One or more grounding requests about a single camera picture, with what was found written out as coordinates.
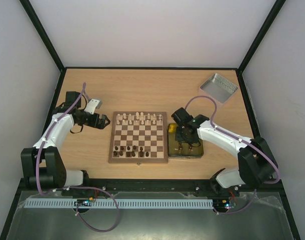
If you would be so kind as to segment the gold tin box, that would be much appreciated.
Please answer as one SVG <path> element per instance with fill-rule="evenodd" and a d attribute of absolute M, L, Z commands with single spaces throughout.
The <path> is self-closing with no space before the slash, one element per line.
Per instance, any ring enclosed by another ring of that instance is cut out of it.
<path fill-rule="evenodd" d="M 178 142 L 176 137 L 176 123 L 167 126 L 167 154 L 171 159 L 200 159 L 204 155 L 204 147 L 201 141 L 189 145 L 188 143 Z"/>

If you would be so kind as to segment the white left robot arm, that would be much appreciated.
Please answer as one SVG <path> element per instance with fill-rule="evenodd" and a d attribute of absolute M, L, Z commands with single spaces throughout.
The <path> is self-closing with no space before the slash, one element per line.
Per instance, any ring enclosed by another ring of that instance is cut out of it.
<path fill-rule="evenodd" d="M 81 186 L 88 174 L 85 170 L 67 170 L 60 149 L 75 125 L 104 129 L 110 120 L 96 113 L 101 99 L 89 98 L 85 92 L 68 91 L 65 101 L 52 112 L 51 121 L 41 138 L 20 154 L 23 181 L 28 189 L 42 195 L 45 190 Z"/>

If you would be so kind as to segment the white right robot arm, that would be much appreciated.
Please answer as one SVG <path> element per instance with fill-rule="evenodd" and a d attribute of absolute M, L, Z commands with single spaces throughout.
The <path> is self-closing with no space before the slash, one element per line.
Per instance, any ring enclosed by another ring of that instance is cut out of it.
<path fill-rule="evenodd" d="M 171 117 L 177 124 L 177 142 L 191 146 L 207 141 L 236 157 L 237 167 L 222 168 L 211 177 L 210 189 L 214 195 L 221 196 L 229 188 L 239 185 L 258 189 L 262 184 L 280 181 L 278 164 L 264 138 L 238 135 L 216 125 L 212 117 L 202 114 L 193 117 L 183 107 Z"/>

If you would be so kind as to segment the wooden chess board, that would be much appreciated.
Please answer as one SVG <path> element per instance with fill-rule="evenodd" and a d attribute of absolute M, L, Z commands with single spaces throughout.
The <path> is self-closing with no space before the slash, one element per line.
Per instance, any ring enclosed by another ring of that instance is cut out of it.
<path fill-rule="evenodd" d="M 112 129 L 109 147 L 108 162 L 110 164 L 167 164 L 168 163 L 168 124 L 167 113 L 164 111 L 140 111 L 144 114 L 144 125 L 136 125 L 135 111 L 115 111 L 112 118 Z M 127 115 L 127 124 L 122 125 L 123 114 Z M 151 115 L 151 125 L 147 125 L 147 115 Z M 122 116 L 120 125 L 117 125 L 117 115 Z M 128 124 L 128 116 L 132 115 L 132 125 Z M 153 125 L 152 116 L 156 114 L 156 125 Z M 162 121 L 159 122 L 159 115 L 162 115 Z M 114 157 L 115 146 L 125 147 L 124 156 Z M 133 146 L 137 146 L 137 156 L 126 157 L 127 146 L 130 146 L 132 152 Z M 139 157 L 140 147 L 143 147 L 144 156 Z"/>

